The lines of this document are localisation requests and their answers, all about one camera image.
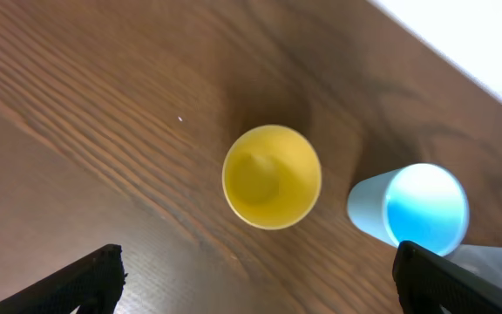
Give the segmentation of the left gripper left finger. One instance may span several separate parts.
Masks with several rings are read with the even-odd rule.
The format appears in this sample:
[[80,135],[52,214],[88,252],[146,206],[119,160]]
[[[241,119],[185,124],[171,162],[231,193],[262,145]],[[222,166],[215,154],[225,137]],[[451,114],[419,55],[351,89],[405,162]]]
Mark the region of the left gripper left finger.
[[0,314],[113,314],[127,277],[121,254],[106,244],[0,301]]

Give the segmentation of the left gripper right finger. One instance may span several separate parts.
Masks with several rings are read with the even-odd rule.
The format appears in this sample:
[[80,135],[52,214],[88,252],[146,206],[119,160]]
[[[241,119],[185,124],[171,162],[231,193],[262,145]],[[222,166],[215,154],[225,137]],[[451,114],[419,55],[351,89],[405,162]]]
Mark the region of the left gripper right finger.
[[414,242],[397,248],[392,268],[405,314],[502,314],[502,289]]

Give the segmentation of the blue plastic cup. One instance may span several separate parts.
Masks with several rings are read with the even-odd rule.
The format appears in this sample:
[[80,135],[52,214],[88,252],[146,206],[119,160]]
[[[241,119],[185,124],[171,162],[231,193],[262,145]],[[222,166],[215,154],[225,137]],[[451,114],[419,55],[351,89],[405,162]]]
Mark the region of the blue plastic cup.
[[412,241],[446,256],[464,240],[470,221],[465,190],[447,169],[418,163],[358,182],[347,212],[362,232],[397,247]]

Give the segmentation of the yellow plastic cup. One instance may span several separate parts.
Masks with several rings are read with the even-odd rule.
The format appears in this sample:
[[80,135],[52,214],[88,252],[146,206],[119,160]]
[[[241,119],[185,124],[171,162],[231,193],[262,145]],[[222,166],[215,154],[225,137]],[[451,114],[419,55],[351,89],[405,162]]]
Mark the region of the yellow plastic cup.
[[322,167],[313,146],[296,130],[258,126],[228,150],[221,183],[229,207],[246,224],[285,229],[315,206],[322,189]]

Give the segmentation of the clear plastic storage container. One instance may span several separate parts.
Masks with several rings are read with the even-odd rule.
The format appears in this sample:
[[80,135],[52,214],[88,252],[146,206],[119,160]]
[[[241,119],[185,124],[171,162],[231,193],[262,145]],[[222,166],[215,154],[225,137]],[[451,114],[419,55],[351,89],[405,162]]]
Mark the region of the clear plastic storage container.
[[502,248],[460,245],[446,259],[502,289]]

